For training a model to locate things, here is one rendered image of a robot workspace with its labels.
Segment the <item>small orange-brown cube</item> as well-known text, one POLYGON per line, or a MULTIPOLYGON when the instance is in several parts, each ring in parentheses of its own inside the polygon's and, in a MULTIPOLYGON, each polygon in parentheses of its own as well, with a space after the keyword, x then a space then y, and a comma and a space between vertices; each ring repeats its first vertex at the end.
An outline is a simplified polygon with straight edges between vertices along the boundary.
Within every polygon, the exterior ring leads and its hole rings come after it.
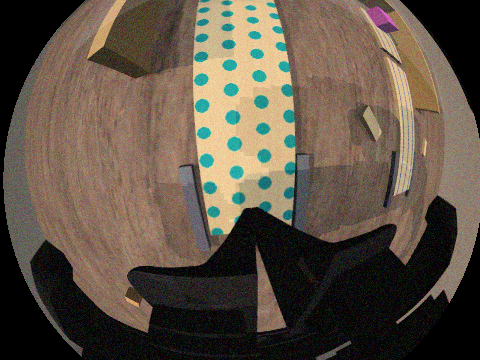
POLYGON ((128 287, 128 291, 125 293, 125 300, 127 300, 128 303, 136 305, 136 307, 140 307, 143 297, 140 296, 140 293, 136 292, 136 289, 128 287))

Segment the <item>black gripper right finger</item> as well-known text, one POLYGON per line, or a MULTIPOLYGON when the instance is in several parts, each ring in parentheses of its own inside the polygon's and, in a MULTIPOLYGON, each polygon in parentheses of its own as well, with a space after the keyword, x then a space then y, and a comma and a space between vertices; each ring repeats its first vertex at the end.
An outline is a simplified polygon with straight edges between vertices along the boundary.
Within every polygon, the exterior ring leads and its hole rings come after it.
POLYGON ((328 243, 263 209, 253 207, 251 211, 255 217, 256 244, 288 332, 307 328, 304 320, 332 280, 389 248, 397 231, 396 225, 381 225, 364 235, 328 243))

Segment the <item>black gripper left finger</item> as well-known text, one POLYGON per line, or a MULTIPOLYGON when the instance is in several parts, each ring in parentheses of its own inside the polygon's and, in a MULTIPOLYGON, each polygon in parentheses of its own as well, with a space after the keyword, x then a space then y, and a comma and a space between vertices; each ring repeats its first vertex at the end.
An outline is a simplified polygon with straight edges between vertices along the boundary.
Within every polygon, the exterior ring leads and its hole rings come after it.
POLYGON ((145 301, 197 311, 243 311, 247 332, 257 335, 255 217, 245 208, 224 244, 196 267, 151 267, 128 272, 132 287, 145 301))

